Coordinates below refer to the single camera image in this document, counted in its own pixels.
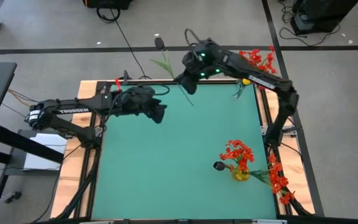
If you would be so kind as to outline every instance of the yellow vase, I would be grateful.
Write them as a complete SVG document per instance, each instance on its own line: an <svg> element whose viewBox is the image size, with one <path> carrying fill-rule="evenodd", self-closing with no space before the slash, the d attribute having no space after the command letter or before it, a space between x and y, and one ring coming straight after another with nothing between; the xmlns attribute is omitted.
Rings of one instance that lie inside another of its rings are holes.
<svg viewBox="0 0 358 224"><path fill-rule="evenodd" d="M233 171L231 171L231 176L236 181L246 181L249 179L250 174L244 174L243 172L239 171L238 168L235 168Z"/></svg>

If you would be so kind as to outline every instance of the table leg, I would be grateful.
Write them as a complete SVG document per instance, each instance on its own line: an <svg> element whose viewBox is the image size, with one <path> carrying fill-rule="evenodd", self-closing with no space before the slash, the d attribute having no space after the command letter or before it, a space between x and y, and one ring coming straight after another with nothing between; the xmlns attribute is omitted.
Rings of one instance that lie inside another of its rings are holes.
<svg viewBox="0 0 358 224"><path fill-rule="evenodd" d="M0 163L8 164L11 160L11 155L0 152Z"/></svg>
<svg viewBox="0 0 358 224"><path fill-rule="evenodd" d="M60 164L63 161L62 153L54 151L47 146L43 146L2 126L0 126L0 142L18 149L22 149L25 152L42 157L44 159L48 159L50 161L54 161Z"/></svg>

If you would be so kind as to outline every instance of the green table surface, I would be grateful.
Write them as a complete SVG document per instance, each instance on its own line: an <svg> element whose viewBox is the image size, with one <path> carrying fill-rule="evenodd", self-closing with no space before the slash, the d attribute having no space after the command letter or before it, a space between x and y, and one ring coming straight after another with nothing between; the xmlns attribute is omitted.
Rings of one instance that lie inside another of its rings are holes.
<svg viewBox="0 0 358 224"><path fill-rule="evenodd" d="M161 124L144 114L109 119L92 219L275 219L270 188L213 168L230 139L251 147L251 170L267 165L253 86L235 102L237 85L199 85L194 107L169 87L156 97L168 105Z"/></svg>

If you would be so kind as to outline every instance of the gray floor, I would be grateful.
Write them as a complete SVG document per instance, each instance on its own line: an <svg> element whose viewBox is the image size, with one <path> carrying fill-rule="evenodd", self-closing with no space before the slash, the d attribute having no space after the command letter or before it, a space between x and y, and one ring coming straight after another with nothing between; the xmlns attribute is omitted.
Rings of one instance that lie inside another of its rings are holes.
<svg viewBox="0 0 358 224"><path fill-rule="evenodd" d="M281 5L269 0L269 6L278 31L283 26ZM83 7L78 0L6 1L0 17L4 21L0 49L126 47L115 24L101 22L93 9ZM153 46L156 33L167 46L183 46L187 27L222 45L272 44L258 0L135 0L122 12L119 22L134 47ZM358 5L341 26L342 30L323 45L348 45L349 39L358 45ZM318 37L313 34L309 40ZM279 41L280 45L300 45L296 40ZM183 69L184 53L170 52L175 73ZM160 53L136 55L147 75L168 78L149 61L160 58ZM358 51L283 52L283 57L300 94L298 109L325 214L358 218ZM121 76L124 69L132 77L140 76L130 53L16 54L0 55L0 61L18 64L11 88L38 100L73 98L81 80L112 79ZM4 102L27 112L10 95ZM20 116L5 107L0 109L0 124L13 131L28 129ZM37 218L48 204L54 178L9 179L6 190L20 190L23 197L15 205L0 208L0 223Z"/></svg>

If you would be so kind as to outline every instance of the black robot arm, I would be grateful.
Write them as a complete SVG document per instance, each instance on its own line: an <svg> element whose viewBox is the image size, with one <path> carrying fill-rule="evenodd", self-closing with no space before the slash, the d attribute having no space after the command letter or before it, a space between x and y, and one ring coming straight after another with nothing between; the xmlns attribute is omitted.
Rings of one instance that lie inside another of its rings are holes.
<svg viewBox="0 0 358 224"><path fill-rule="evenodd" d="M218 73L224 73L233 78L246 78L274 91L278 96L278 115L273 125L268 127L264 143L268 146L281 144L282 128L288 117L295 113L299 99L292 81L258 70L239 54L222 50L211 39L199 41L194 49L183 57L182 63L186 67L185 71L174 81L180 83L189 94L196 92L200 79L209 78Z"/></svg>
<svg viewBox="0 0 358 224"><path fill-rule="evenodd" d="M166 105L153 98L155 91L145 85L134 86L126 91L97 94L92 98L73 100L45 100L30 107L26 121L34 130L53 128L77 137L83 147L98 147L101 138L94 127L81 127L59 118L59 114L94 112L100 116L145 114L157 124L161 123Z"/></svg>

